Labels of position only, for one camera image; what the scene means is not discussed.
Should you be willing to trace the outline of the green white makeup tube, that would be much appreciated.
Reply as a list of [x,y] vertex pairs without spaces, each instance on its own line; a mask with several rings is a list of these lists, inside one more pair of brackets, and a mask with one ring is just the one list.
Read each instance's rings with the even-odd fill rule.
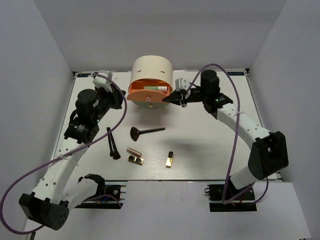
[[166,92],[168,90],[167,86],[144,86],[145,90],[154,90],[154,91],[159,91],[159,92]]

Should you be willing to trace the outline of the round beige orange organizer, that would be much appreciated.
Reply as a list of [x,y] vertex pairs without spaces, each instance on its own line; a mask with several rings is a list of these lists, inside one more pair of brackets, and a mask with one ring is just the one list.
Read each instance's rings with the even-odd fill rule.
[[[166,92],[144,89],[144,86],[167,86]],[[173,66],[158,55],[145,55],[135,60],[132,66],[126,99],[140,108],[166,108],[162,99],[173,91]]]

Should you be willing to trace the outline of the black fan brush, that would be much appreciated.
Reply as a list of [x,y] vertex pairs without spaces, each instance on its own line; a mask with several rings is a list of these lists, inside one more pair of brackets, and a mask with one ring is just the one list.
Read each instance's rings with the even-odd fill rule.
[[136,127],[133,126],[130,129],[130,137],[133,141],[136,142],[140,135],[161,132],[161,131],[164,131],[165,129],[166,129],[165,127],[160,127],[160,128],[146,129],[146,130],[138,130]]

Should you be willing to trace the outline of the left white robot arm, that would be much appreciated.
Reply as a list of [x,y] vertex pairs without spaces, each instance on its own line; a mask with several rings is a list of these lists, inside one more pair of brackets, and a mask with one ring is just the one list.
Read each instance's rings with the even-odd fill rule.
[[29,220],[52,230],[59,230],[72,209],[87,199],[105,196],[105,180],[98,174],[80,177],[66,190],[66,184],[89,145],[99,132],[99,122],[110,109],[122,108],[126,92],[114,84],[94,85],[77,95],[75,110],[60,146],[58,160],[49,165],[45,175],[30,194],[22,194],[19,205]]

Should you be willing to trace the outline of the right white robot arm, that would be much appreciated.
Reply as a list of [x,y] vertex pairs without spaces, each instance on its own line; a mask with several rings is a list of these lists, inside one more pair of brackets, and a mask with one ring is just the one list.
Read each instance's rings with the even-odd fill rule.
[[178,78],[175,90],[163,102],[186,107],[188,103],[203,104],[204,109],[216,120],[224,123],[247,144],[250,155],[247,165],[229,177],[226,195],[236,200],[244,188],[263,180],[289,165],[287,143],[280,131],[271,132],[238,111],[233,101],[220,89],[220,79],[213,70],[200,74],[200,85]]

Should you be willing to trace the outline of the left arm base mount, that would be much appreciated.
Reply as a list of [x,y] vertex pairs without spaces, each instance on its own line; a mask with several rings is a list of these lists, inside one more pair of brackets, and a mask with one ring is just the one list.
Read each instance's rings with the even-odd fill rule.
[[104,195],[82,202],[77,209],[120,210],[127,193],[127,181],[106,181]]

